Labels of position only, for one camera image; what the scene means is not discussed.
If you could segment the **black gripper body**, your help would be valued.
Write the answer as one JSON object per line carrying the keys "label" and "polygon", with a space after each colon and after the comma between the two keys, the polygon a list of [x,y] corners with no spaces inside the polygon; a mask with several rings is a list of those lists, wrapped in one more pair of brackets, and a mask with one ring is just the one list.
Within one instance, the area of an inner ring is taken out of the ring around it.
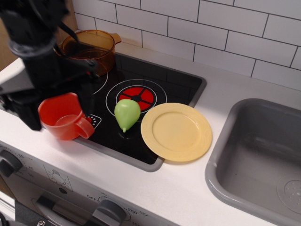
{"label": "black gripper body", "polygon": [[10,50],[18,56],[23,67],[3,73],[0,78],[0,96],[13,110],[12,102],[36,104],[46,98],[75,93],[78,80],[96,76],[94,62],[67,59],[54,51],[55,40],[43,45],[21,45],[10,40]]}

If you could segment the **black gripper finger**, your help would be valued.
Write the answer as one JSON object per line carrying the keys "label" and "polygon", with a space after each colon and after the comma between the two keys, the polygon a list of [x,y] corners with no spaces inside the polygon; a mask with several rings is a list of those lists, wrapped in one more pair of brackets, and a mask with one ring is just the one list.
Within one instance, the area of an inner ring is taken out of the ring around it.
{"label": "black gripper finger", "polygon": [[36,104],[19,104],[12,102],[12,108],[19,118],[34,131],[40,131],[42,126]]}
{"label": "black gripper finger", "polygon": [[93,84],[88,80],[78,80],[76,94],[83,113],[89,116],[95,106]]}

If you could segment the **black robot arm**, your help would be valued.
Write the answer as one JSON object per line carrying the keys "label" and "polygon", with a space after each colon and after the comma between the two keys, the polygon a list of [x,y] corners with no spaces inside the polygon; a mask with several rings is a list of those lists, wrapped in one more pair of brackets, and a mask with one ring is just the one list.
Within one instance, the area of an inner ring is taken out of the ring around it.
{"label": "black robot arm", "polygon": [[8,32],[8,46],[21,67],[9,66],[0,77],[0,104],[15,112],[32,130],[40,130],[40,103],[75,93],[84,114],[94,108],[91,86],[97,62],[71,59],[58,52],[58,28],[76,37],[63,23],[68,14],[64,0],[3,0],[0,17]]}

